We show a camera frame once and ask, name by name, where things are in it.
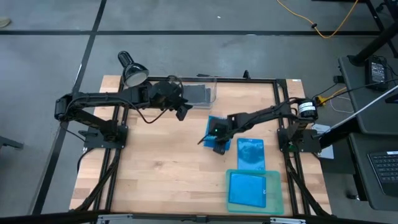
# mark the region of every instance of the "lamp shade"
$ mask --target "lamp shade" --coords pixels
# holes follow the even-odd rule
[[[123,66],[122,80],[127,87],[139,85],[149,76],[148,69],[134,62],[128,52],[119,52],[118,59]]]

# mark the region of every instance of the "clear plastic container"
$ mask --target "clear plastic container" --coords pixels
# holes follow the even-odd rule
[[[229,190],[232,174],[246,174],[257,177],[266,178],[266,206],[255,207],[251,205],[243,205],[229,202]],[[280,182],[280,174],[277,171],[264,170],[234,170],[226,171],[226,207],[229,212],[237,213],[264,213],[272,215],[284,214],[284,201],[282,197],[282,184]]]
[[[198,78],[197,82],[183,82],[184,98],[194,108],[211,109],[217,97],[217,78]]]

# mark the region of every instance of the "electronic device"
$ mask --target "electronic device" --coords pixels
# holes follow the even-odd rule
[[[383,193],[398,197],[398,151],[373,152],[368,157]]]
[[[366,88],[376,91],[386,91],[388,89],[387,73],[381,59],[377,57],[370,57],[365,63],[365,84],[374,84]]]

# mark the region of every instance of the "wooden tabletop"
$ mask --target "wooden tabletop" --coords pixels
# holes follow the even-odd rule
[[[116,92],[119,81],[120,76],[105,75],[100,92]],[[290,97],[304,96],[300,80],[287,80],[287,86]],[[111,210],[126,213],[233,215],[226,209],[225,172],[227,169],[237,169],[236,140],[244,137],[264,140],[266,169],[280,172],[284,215],[291,215],[285,164],[276,135],[277,120],[258,124],[245,133],[236,134],[231,148],[223,156],[197,145],[205,134],[208,115],[249,113],[274,104],[271,84],[217,83],[217,99],[212,109],[192,109],[183,121],[178,121],[173,111],[166,112],[153,124],[146,124],[135,111],[130,110],[127,119],[129,136],[121,153]],[[151,120],[160,110],[142,112]],[[94,114],[111,119],[113,107],[96,108]],[[82,160],[70,208],[79,206],[95,187],[103,156],[104,149],[95,149]],[[319,160],[309,153],[301,153],[301,161],[309,191],[323,209],[331,212]],[[100,208],[104,207],[107,188],[104,188]],[[299,192],[296,186],[298,207],[303,213]]]

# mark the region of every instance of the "white cable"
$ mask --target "white cable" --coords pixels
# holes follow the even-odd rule
[[[341,99],[344,99],[344,100],[349,100],[349,101],[351,101],[351,100],[350,100],[349,98],[347,98],[347,97],[337,96],[337,98],[341,98]],[[333,108],[334,111],[342,112],[342,113],[354,113],[354,111],[344,111],[344,110],[338,110],[338,109],[336,109],[336,108],[333,106],[332,101],[333,101],[333,99],[330,99],[330,106]]]
[[[339,123],[333,125],[331,128],[329,128],[329,130],[325,131],[325,133],[328,133],[329,131],[331,131],[332,129],[337,128],[338,126],[342,125],[343,123],[347,122],[348,120],[350,120],[351,118],[355,117],[357,114],[359,114],[360,112],[364,111],[366,108],[370,107],[373,103],[377,102],[378,100],[380,100],[381,98],[385,97],[386,95],[388,95],[389,93],[393,92],[394,90],[396,90],[398,88],[398,85],[396,85],[394,88],[390,89],[389,91],[385,92],[383,95],[377,97],[375,100],[373,100],[372,102],[368,103],[368,105],[364,106],[362,109],[360,109],[359,111],[353,113],[351,116],[349,116],[348,118],[340,121]]]

